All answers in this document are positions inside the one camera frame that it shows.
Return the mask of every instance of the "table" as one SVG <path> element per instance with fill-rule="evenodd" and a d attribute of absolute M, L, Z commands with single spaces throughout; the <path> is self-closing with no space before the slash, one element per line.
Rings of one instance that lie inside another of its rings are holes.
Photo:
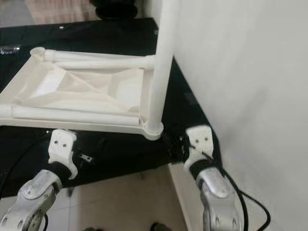
<path fill-rule="evenodd" d="M 0 28 L 0 46 L 21 45 L 18 53 L 0 55 L 0 91 L 28 60 L 34 47 L 145 56 L 155 54 L 157 35 L 152 18 Z M 169 131 L 209 124 L 176 61 L 171 68 L 162 121 Z M 49 131 L 0 127 L 0 180 L 17 156 Z M 65 187 L 157 168 L 177 160 L 162 138 L 149 141 L 135 134 L 76 132 L 77 149 L 94 157 L 95 164 L 83 164 L 79 175 Z M 46 167 L 48 145 L 48 141 L 42 141 L 27 153 L 9 178 L 3 196 L 16 195 L 26 181 Z M 214 155 L 220 160 L 215 134 L 214 147 Z"/>

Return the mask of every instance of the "tiled floor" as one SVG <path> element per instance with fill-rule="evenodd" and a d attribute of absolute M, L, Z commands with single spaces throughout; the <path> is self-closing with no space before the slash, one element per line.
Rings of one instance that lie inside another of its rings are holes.
<path fill-rule="evenodd" d="M 66 190 L 48 211 L 48 231 L 148 231 L 153 222 L 173 231 L 186 231 L 181 208 L 167 166 L 76 187 L 71 198 Z M 4 198 L 0 216 L 15 198 Z"/>

